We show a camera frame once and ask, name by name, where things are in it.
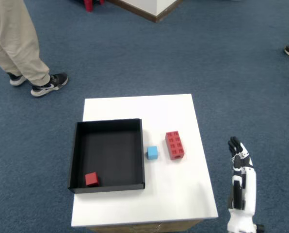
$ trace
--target red lego brick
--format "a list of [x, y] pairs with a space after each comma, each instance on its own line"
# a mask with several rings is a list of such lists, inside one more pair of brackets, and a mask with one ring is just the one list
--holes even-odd
[[98, 176], [96, 172], [85, 175], [86, 186], [99, 186]]
[[170, 159], [182, 159], [184, 150], [178, 131], [166, 133], [165, 140], [168, 147]]

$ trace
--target robotic hand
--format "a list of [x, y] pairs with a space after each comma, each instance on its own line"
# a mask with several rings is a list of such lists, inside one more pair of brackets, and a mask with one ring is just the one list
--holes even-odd
[[227, 224], [229, 233], [262, 233], [264, 226], [256, 225], [252, 217], [256, 210], [257, 177], [252, 160], [245, 146], [236, 138], [228, 142], [232, 154], [233, 177]]

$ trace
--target blue cube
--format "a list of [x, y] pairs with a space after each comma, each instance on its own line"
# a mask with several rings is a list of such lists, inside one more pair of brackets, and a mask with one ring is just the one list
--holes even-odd
[[148, 159], [158, 158], [158, 147], [148, 147]]

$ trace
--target white wall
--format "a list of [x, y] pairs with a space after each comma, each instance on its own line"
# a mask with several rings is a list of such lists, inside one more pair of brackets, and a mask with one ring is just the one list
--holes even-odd
[[150, 14], [157, 15], [157, 1], [158, 0], [122, 0], [132, 6], [138, 7]]
[[169, 7], [171, 4], [173, 4], [176, 0], [156, 0], [156, 1], [157, 1], [156, 15], [158, 15], [167, 7]]

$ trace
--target cardboard box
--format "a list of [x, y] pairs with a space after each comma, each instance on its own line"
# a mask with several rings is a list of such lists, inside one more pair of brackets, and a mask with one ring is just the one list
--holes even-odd
[[[86, 186], [91, 172], [97, 172], [99, 187]], [[144, 189], [141, 119], [78, 122], [68, 188], [74, 193]]]

